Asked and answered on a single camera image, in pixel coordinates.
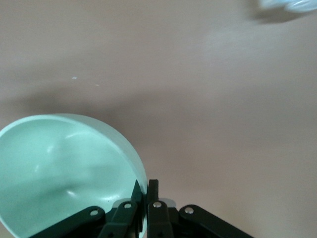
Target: table surface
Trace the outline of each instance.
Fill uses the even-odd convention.
[[[0,0],[0,128],[119,130],[161,197],[257,238],[317,236],[317,14],[255,0]],[[12,236],[1,226],[0,237]]]

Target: light green bowl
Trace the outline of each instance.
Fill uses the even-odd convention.
[[[0,131],[0,220],[16,238],[28,238],[89,206],[108,212],[116,201],[131,197],[136,179],[145,194],[138,154],[99,120],[39,115]]]

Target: mint plastic bowl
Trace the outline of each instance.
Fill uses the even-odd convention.
[[[145,194],[140,157],[99,120],[38,115],[0,131],[0,220],[16,238],[28,238],[89,206],[108,212],[116,201],[131,197],[136,179]]]

